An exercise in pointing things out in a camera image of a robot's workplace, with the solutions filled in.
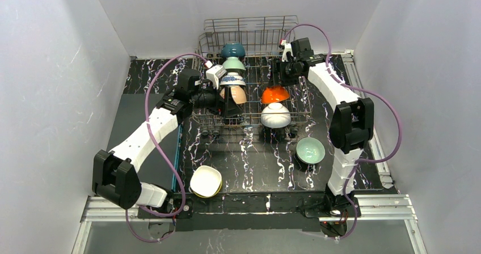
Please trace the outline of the cream white round bowl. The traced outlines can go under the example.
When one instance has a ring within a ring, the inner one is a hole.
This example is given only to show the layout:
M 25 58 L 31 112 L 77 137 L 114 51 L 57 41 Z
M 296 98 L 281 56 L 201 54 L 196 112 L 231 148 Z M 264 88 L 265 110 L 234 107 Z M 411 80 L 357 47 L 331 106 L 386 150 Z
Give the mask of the cream white round bowl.
M 247 102 L 247 96 L 243 87 L 238 85 L 224 86 L 223 88 L 221 88 L 221 91 L 220 91 L 221 98 L 225 97 L 227 88 L 230 89 L 230 95 L 236 104 L 244 104 Z

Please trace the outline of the blue floral bowl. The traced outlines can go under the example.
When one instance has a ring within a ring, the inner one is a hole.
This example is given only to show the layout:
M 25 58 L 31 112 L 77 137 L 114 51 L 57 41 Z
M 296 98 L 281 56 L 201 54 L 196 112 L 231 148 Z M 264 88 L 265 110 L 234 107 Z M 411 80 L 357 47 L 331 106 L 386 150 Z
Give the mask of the blue floral bowl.
M 246 85 L 244 78 L 237 72 L 228 72 L 220 80 L 220 86 L 241 86 Z

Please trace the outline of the orange striped bowl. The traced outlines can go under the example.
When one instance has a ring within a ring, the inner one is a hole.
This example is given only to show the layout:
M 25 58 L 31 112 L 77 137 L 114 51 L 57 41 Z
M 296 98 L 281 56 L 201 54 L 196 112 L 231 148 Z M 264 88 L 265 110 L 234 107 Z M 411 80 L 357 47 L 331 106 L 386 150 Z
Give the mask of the orange striped bowl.
M 267 87 L 261 96 L 262 104 L 278 103 L 290 98 L 290 93 L 282 86 Z

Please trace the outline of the white ribbed bowl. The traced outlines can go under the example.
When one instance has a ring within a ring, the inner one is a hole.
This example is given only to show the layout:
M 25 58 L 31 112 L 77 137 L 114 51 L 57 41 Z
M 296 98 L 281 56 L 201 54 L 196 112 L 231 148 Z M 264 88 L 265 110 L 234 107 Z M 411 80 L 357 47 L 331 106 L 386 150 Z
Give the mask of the white ribbed bowl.
M 261 112 L 261 124 L 268 128 L 283 128 L 292 121 L 289 110 L 281 103 L 268 104 Z

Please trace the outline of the green celadon bowl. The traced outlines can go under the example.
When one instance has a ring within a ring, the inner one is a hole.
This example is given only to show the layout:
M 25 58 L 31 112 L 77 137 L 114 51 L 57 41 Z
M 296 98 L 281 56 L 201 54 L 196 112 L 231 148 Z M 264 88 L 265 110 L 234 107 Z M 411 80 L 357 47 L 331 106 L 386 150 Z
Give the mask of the green celadon bowl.
M 226 71 L 246 71 L 246 68 L 242 61 L 238 57 L 228 57 L 223 63 L 222 66 Z

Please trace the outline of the tan interior dark bowl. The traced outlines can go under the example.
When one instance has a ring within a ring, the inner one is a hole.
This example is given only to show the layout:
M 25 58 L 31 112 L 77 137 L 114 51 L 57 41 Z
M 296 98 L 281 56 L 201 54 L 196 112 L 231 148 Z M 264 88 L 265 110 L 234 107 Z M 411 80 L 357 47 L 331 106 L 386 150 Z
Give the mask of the tan interior dark bowl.
M 222 47 L 220 56 L 222 58 L 244 58 L 246 56 L 246 51 L 240 42 L 229 41 Z

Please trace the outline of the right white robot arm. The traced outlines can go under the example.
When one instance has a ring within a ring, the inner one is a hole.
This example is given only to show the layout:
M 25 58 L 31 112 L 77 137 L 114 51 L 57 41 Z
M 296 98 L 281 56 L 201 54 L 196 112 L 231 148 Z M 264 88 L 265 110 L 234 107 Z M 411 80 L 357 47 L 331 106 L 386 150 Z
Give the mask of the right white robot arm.
M 293 86 L 304 78 L 319 90 L 333 111 L 328 136 L 335 152 L 327 190 L 333 196 L 351 193 L 356 161 L 373 137 L 374 103 L 346 87 L 328 57 L 314 53 L 309 39 L 291 43 L 281 40 L 279 47 L 282 56 L 273 62 L 279 85 Z

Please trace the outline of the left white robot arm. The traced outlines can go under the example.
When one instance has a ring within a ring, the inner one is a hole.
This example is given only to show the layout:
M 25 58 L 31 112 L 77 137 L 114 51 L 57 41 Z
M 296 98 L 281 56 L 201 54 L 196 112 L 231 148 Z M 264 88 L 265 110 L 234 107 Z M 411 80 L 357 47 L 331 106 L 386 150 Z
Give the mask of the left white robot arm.
M 177 84 L 167 90 L 153 109 L 145 101 L 145 121 L 114 148 L 99 150 L 94 156 L 92 191 L 122 209 L 134 205 L 160 208 L 168 198 L 168 191 L 160 186 L 141 182 L 138 172 L 154 149 L 160 148 L 164 137 L 174 132 L 194 109 L 207 109 L 215 114 L 234 117 L 242 110 L 232 96 L 229 86 L 243 86 L 239 69 L 214 65 L 200 72 L 185 69 L 178 75 Z

